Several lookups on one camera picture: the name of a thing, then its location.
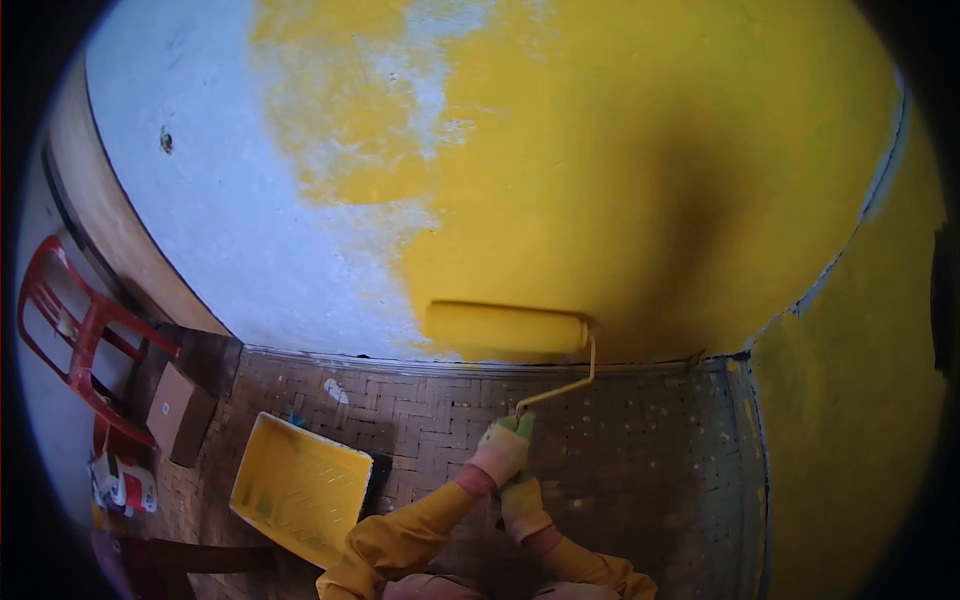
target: yellow paint roller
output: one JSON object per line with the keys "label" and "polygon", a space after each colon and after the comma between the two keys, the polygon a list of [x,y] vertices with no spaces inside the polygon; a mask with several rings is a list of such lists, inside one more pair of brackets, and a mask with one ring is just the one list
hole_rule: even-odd
{"label": "yellow paint roller", "polygon": [[576,390],[593,381],[596,342],[584,319],[572,313],[517,306],[434,300],[423,321],[426,337],[454,347],[537,354],[572,354],[590,343],[586,379],[521,400],[516,412],[545,398]]}

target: red plastic chair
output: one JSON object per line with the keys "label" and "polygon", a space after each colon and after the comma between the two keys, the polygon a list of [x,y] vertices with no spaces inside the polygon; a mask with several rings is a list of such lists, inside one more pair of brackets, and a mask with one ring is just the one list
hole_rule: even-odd
{"label": "red plastic chair", "polygon": [[[63,303],[43,278],[41,267],[50,256],[56,258],[57,262],[66,269],[70,277],[90,298],[90,305],[82,321],[78,321],[63,306]],[[47,323],[72,347],[73,356],[70,359],[69,372],[61,371],[27,333],[23,324],[23,308],[27,300],[30,300],[36,306]],[[20,286],[20,296],[16,305],[16,326],[20,332],[20,337],[110,427],[117,429],[132,440],[153,447],[156,444],[154,436],[149,431],[129,422],[110,407],[108,399],[116,403],[117,398],[92,375],[93,355],[97,351],[97,345],[101,339],[110,342],[133,360],[143,361],[143,354],[139,350],[107,327],[108,324],[114,322],[123,324],[130,330],[142,335],[173,357],[180,353],[179,348],[172,345],[148,324],[138,319],[119,302],[107,298],[90,287],[66,257],[66,252],[56,235],[51,235],[43,240],[43,243],[36,249],[33,258],[30,259],[27,273],[23,276],[23,283]]]}

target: yellow shirt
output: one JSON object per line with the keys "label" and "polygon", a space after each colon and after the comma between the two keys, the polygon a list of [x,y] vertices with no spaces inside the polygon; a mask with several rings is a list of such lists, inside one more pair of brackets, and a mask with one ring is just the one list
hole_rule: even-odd
{"label": "yellow shirt", "polygon": [[[347,534],[340,564],[317,580],[323,600],[374,600],[387,579],[422,573],[450,541],[450,531],[473,507],[473,498],[448,482],[424,499],[386,516],[370,516]],[[652,600],[654,582],[629,562],[586,550],[563,538],[543,561],[558,581],[607,586],[625,600]]]}

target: glove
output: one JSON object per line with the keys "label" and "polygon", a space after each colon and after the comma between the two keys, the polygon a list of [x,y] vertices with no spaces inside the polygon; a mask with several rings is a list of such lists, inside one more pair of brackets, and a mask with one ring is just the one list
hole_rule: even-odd
{"label": "glove", "polygon": [[527,450],[533,433],[533,413],[527,413],[520,420],[516,417],[498,419],[487,428],[476,454],[467,464],[482,469],[499,488],[527,467]]}
{"label": "glove", "polygon": [[526,469],[503,486],[500,501],[504,527],[516,543],[523,543],[528,536],[553,524],[553,519],[543,510],[540,483]]}

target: paint tray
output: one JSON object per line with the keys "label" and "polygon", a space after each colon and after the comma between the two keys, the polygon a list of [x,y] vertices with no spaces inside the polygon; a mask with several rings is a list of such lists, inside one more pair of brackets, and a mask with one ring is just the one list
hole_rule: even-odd
{"label": "paint tray", "polygon": [[331,568],[360,517],[372,467],[366,452],[260,413],[230,509],[297,556]]}

